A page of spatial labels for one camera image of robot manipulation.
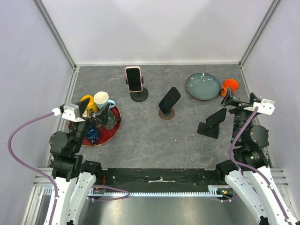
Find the black phone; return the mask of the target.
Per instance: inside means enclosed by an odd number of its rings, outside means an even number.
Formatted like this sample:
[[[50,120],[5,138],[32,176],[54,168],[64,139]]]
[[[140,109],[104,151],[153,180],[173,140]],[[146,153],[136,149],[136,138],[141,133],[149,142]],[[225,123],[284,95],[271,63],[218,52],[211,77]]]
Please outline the black phone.
[[[171,87],[168,93],[163,97],[163,99],[158,104],[158,107],[162,112],[168,112],[181,98],[181,94],[176,87]]]
[[[227,113],[227,109],[222,108],[221,110],[209,116],[206,119],[205,128],[211,129],[216,127],[218,124],[222,123],[225,120],[226,113]]]

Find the black wedge phone stand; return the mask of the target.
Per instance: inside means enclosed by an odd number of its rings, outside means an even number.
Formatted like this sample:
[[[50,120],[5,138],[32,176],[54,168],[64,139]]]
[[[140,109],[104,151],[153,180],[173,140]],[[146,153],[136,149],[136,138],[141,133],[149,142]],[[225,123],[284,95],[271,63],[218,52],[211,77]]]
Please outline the black wedge phone stand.
[[[209,128],[206,128],[205,126],[205,123],[200,122],[198,125],[197,133],[206,137],[218,139],[220,131],[219,124]]]

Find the black round phone stand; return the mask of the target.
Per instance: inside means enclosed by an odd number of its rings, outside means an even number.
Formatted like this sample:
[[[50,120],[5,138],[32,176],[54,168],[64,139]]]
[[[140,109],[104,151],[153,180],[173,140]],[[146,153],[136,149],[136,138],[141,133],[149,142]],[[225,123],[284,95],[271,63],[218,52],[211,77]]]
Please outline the black round phone stand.
[[[142,102],[145,101],[149,96],[149,92],[146,88],[142,87],[141,92],[130,92],[130,97],[133,101]]]

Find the pink case phone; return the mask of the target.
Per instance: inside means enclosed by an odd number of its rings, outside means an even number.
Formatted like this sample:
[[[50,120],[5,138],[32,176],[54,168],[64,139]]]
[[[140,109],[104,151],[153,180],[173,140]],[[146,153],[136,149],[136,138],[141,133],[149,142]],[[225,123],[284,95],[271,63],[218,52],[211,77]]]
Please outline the pink case phone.
[[[139,66],[125,68],[126,84],[130,92],[141,92],[143,90],[141,69]]]

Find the copper base phone stand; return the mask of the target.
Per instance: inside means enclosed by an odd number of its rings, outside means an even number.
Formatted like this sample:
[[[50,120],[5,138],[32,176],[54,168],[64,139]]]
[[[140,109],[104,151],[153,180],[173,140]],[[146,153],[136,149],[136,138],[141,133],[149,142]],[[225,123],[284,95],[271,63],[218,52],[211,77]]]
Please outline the copper base phone stand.
[[[159,109],[158,114],[160,118],[164,120],[171,120],[175,116],[175,110],[171,108],[168,112],[163,113],[161,109]]]

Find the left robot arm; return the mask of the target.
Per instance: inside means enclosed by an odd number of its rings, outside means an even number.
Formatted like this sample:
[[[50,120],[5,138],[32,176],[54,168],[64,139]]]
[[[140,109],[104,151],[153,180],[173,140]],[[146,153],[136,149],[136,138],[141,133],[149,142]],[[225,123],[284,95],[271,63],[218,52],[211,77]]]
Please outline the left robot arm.
[[[89,126],[94,123],[92,119],[83,117],[88,103],[87,98],[53,110],[55,115],[72,122],[72,125],[67,133],[57,131],[49,140],[53,156],[50,163],[53,185],[44,221],[46,225],[78,224],[89,191],[103,179],[101,164],[84,161],[83,156],[78,154]]]

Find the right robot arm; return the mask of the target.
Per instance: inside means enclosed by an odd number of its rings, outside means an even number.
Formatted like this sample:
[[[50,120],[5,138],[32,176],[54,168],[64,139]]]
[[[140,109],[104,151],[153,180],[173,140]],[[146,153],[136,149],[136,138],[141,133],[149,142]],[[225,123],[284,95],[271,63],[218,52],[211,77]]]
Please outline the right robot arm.
[[[242,102],[228,88],[221,106],[229,105],[233,106],[230,113],[235,116],[230,159],[216,166],[216,182],[233,189],[257,224],[298,225],[300,221],[284,202],[263,152],[269,145],[269,131],[252,123],[258,114],[272,115],[275,102],[259,99],[254,93],[248,103]]]

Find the yellow mug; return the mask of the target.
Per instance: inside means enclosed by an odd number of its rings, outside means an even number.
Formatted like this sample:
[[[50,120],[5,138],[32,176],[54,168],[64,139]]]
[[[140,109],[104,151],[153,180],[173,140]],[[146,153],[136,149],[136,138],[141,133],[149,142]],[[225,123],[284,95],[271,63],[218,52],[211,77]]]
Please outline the yellow mug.
[[[87,104],[86,110],[88,113],[96,113],[98,111],[98,106],[94,101],[94,97],[92,95],[85,95],[83,96],[80,101],[84,101],[86,99],[90,99],[89,103]]]

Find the cream mug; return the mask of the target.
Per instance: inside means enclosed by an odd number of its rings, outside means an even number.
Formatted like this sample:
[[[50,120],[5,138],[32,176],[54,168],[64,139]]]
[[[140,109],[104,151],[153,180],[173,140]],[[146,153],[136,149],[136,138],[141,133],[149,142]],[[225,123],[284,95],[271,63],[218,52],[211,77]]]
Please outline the cream mug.
[[[82,116],[83,116],[83,117],[86,117],[86,118],[88,117],[88,112],[87,112],[87,110],[84,111],[84,113],[82,114]]]

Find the orange mug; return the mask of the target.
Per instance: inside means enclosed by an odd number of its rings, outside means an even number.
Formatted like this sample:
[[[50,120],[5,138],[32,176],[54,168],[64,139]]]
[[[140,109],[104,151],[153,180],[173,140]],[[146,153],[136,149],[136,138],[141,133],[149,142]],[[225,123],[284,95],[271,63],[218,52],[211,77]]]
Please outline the orange mug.
[[[239,83],[235,79],[229,78],[224,80],[221,90],[220,90],[220,95],[225,96],[227,94],[228,89],[231,88],[233,93],[237,91],[239,88]]]

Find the white mug light blue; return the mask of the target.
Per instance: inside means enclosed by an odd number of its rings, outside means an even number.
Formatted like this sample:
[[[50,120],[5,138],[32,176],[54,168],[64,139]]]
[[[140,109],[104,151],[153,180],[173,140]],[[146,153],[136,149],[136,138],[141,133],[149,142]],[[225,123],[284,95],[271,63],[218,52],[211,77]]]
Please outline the white mug light blue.
[[[115,107],[115,101],[109,99],[109,95],[105,91],[100,91],[94,95],[94,102],[98,109],[101,109],[105,104],[109,103],[109,108]]]

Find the dark green mug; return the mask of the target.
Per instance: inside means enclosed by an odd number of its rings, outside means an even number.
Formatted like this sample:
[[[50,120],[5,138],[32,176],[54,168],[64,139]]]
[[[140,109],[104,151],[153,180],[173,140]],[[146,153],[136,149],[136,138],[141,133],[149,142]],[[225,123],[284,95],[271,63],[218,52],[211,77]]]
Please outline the dark green mug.
[[[104,128],[105,130],[112,130],[120,122],[121,122],[121,117],[115,116],[111,110],[108,110],[107,124],[106,125],[101,124],[101,127]]]

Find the red round tray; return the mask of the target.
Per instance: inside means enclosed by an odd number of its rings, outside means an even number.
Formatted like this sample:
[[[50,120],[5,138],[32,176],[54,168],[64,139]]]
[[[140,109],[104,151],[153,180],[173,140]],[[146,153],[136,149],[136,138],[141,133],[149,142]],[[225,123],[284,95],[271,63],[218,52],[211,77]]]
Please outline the red round tray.
[[[113,107],[111,109],[111,111],[115,117],[121,117],[120,110],[117,106]],[[93,144],[87,138],[84,138],[82,146],[88,146],[88,147],[99,146],[99,145],[102,145],[102,144],[110,141],[115,136],[115,134],[117,133],[117,131],[120,127],[121,119],[116,119],[116,121],[117,121],[117,123],[116,123],[115,127],[111,130],[106,130],[106,129],[102,128],[101,126],[98,127],[98,130],[100,132],[100,139],[98,139],[96,144]],[[68,130],[70,130],[70,127],[72,124],[73,124],[73,122],[71,122],[71,121],[68,122]]]

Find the blue ceramic plate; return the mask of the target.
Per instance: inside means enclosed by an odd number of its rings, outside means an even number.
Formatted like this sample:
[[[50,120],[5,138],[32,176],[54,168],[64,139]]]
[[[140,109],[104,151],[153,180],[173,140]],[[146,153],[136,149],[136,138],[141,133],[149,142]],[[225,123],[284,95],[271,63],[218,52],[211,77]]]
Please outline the blue ceramic plate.
[[[185,89],[193,98],[208,101],[219,94],[221,86],[214,76],[207,73],[196,73],[186,80]]]

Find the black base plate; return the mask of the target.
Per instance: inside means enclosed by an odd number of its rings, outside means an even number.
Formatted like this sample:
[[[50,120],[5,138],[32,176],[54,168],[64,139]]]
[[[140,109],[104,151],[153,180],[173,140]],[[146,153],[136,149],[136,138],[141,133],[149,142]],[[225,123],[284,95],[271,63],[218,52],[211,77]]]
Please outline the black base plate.
[[[225,179],[216,170],[205,169],[102,169],[96,186],[130,193],[207,192],[208,186],[226,187]]]

